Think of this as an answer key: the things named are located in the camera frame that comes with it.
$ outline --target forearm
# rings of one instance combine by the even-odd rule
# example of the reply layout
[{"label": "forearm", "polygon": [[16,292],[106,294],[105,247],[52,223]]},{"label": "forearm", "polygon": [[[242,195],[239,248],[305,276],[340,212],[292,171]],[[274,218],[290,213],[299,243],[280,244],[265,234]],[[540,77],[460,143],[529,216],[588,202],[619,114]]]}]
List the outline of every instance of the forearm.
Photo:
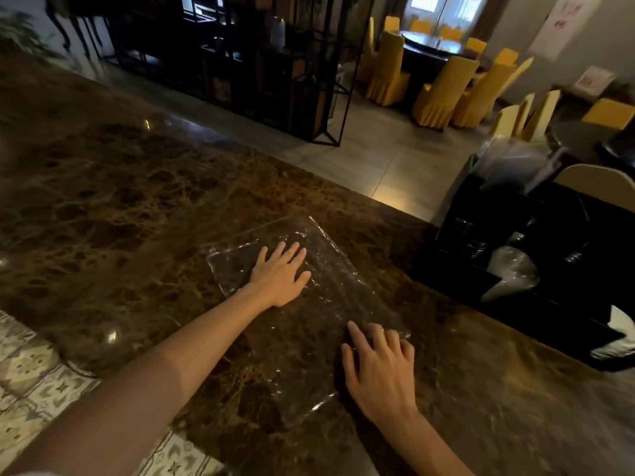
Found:
[{"label": "forearm", "polygon": [[5,474],[129,476],[234,339],[267,307],[262,292],[247,285],[69,407]]},{"label": "forearm", "polygon": [[474,476],[420,413],[382,432],[420,476]]}]

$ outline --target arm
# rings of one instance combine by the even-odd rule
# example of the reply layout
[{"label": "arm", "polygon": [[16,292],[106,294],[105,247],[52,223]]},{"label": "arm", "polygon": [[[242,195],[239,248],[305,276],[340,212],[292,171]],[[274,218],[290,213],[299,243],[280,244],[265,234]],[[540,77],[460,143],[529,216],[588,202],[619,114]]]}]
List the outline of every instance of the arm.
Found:
[{"label": "arm", "polygon": [[47,427],[4,472],[130,476],[234,339],[258,314],[295,299],[311,273],[284,242],[262,248],[249,284],[130,362]]},{"label": "arm", "polygon": [[346,387],[361,411],[419,475],[474,476],[417,410],[415,348],[378,324],[369,324],[368,330],[374,349],[349,322],[360,358],[359,374],[353,350],[342,345]]}]

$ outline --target finger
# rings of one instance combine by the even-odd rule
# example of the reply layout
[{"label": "finger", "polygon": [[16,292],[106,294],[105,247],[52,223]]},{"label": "finger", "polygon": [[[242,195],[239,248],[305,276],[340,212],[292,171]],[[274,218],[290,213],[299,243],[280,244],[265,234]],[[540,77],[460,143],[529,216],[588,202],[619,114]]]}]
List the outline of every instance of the finger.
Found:
[{"label": "finger", "polygon": [[362,359],[373,349],[370,347],[370,344],[366,340],[366,336],[364,336],[364,333],[360,330],[360,328],[357,327],[357,324],[355,324],[352,320],[349,320],[347,327],[349,328],[349,332],[351,333],[355,349],[358,350],[360,359]]},{"label": "finger", "polygon": [[401,352],[403,353],[404,357],[410,362],[414,362],[415,361],[415,347],[405,339],[401,339],[400,345],[401,345]]},{"label": "finger", "polygon": [[298,280],[296,280],[293,285],[294,287],[296,287],[297,289],[299,289],[299,291],[301,291],[302,289],[305,288],[305,286],[309,283],[309,279],[311,278],[311,272],[308,270],[305,270],[304,272],[302,272],[299,276],[298,276]]},{"label": "finger", "polygon": [[384,334],[384,328],[382,326],[371,322],[366,327],[366,331],[373,340],[373,349],[375,349],[376,351],[388,350],[388,343],[386,342],[386,336]]},{"label": "finger", "polygon": [[282,255],[282,251],[284,250],[285,245],[286,244],[284,243],[284,241],[281,241],[275,248],[274,253],[271,255],[269,260],[278,260]]},{"label": "finger", "polygon": [[298,255],[296,255],[293,260],[289,263],[295,270],[298,270],[302,263],[304,262],[304,258],[307,256],[307,250],[305,248],[301,248]]},{"label": "finger", "polygon": [[267,256],[267,250],[268,248],[266,246],[260,249],[260,252],[258,253],[258,258],[256,259],[256,265],[263,264],[265,262],[265,258]]},{"label": "finger", "polygon": [[355,371],[353,349],[348,344],[342,344],[342,365],[344,366],[344,376],[346,376],[346,387],[350,391],[360,383],[360,380]]},{"label": "finger", "polygon": [[388,347],[395,354],[401,354],[401,346],[399,343],[399,333],[397,331],[385,331],[386,342],[388,343]]},{"label": "finger", "polygon": [[291,247],[289,247],[289,249],[280,256],[280,260],[284,263],[289,262],[299,248],[300,248],[299,242],[292,243]]}]

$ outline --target wall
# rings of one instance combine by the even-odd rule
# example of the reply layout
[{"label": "wall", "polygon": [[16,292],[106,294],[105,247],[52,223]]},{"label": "wall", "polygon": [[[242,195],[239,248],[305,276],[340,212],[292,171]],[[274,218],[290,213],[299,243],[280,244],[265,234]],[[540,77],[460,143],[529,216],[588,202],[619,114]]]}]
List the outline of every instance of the wall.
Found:
[{"label": "wall", "polygon": [[[496,26],[484,57],[493,59],[509,47],[531,56],[527,49],[557,0],[510,0]],[[603,0],[582,31],[553,62],[536,57],[531,68],[503,95],[520,102],[535,92],[538,99],[551,84],[572,84],[592,64],[614,71],[635,86],[635,0]]]}]

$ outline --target brown marble counter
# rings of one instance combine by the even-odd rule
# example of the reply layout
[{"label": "brown marble counter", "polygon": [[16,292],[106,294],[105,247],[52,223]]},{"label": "brown marble counter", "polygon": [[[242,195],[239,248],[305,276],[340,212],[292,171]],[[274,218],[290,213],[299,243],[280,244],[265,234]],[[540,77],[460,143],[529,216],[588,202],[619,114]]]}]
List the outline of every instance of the brown marble counter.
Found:
[{"label": "brown marble counter", "polygon": [[[0,308],[99,376],[223,299],[205,244],[310,215],[411,329],[420,407],[476,474],[635,474],[635,373],[409,280],[422,221],[21,55],[0,55],[0,157]],[[288,429],[270,392],[241,337],[175,426],[245,475],[372,474],[340,404]]]}]

